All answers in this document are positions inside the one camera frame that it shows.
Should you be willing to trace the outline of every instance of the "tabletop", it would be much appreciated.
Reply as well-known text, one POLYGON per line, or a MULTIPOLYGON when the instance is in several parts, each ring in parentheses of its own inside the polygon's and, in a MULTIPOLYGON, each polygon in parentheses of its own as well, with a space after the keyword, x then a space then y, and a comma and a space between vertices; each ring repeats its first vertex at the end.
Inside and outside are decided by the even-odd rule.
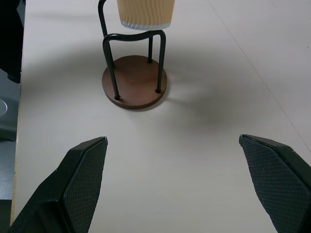
MULTIPOLYGON (((121 25, 115 0, 104 12, 108 33, 139 33, 121 25)), ((165 33, 164 97, 125 110, 102 88, 97 1, 27 0, 13 219, 70 148, 107 136, 90 233, 275 232, 239 135, 287 144, 310 164, 307 145, 212 4, 176 0, 165 33)), ((148 40, 111 49, 147 56, 148 40)))

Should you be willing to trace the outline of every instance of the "black cloth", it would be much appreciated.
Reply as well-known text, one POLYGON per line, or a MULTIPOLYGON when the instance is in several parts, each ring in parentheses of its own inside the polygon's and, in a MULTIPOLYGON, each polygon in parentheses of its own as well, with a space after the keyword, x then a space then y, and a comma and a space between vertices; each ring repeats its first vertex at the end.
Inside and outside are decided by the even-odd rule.
POLYGON ((24 28, 17 7, 19 0, 0 0, 0 68, 20 82, 24 28))

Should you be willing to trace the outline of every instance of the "paper cup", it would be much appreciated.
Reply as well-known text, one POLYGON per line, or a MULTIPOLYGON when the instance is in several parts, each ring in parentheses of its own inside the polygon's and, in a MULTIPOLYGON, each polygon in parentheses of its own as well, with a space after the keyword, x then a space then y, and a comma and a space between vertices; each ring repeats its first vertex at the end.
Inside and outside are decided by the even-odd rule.
POLYGON ((136 30, 162 30, 171 25, 175 0, 118 0, 121 24, 136 30))

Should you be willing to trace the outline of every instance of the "wooden coaster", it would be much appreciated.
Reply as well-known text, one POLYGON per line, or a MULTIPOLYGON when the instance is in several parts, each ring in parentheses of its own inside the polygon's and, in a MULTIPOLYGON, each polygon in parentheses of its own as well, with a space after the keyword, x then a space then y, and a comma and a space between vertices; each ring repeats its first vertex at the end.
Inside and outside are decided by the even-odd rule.
POLYGON ((167 76, 162 75, 161 93, 156 93, 158 62, 147 63, 144 56, 126 56, 114 61, 115 76, 121 96, 115 100, 111 77, 108 68, 103 74, 103 89, 107 97, 116 105, 128 109, 140 109, 153 105, 165 93, 167 76))

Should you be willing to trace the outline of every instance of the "textured rubber surface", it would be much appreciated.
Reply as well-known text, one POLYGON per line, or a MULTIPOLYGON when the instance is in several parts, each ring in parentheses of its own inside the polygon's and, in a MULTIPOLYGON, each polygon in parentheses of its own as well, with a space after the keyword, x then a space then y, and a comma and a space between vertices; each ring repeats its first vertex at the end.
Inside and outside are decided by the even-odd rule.
POLYGON ((279 233, 301 232, 311 192, 272 148, 241 137, 256 194, 279 233))
POLYGON ((63 202, 76 233, 87 233, 99 197, 104 168, 105 141, 86 151, 69 185, 63 202))

